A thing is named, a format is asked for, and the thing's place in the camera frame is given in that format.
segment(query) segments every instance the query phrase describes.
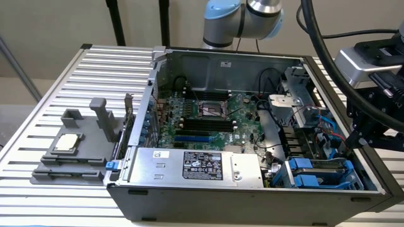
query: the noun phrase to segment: table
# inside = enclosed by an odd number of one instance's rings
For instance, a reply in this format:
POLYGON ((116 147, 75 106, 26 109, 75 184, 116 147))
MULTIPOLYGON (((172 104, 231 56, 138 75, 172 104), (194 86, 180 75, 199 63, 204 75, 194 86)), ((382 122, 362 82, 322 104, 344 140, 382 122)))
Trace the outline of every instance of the table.
MULTIPOLYGON (((0 152, 0 225, 44 226, 190 226, 176 223, 131 223, 103 186, 32 185, 31 172, 62 127, 67 108, 95 116, 88 104, 92 97, 107 99, 107 109, 124 116, 126 93, 139 94, 151 70, 152 48, 96 46, 80 49, 67 69, 30 114, 0 152)), ((346 96, 331 81, 319 59, 319 67, 346 102, 346 96)), ((404 153, 378 149, 399 184, 404 187, 404 153)), ((404 203, 382 213, 366 212, 339 227, 402 227, 404 203)))

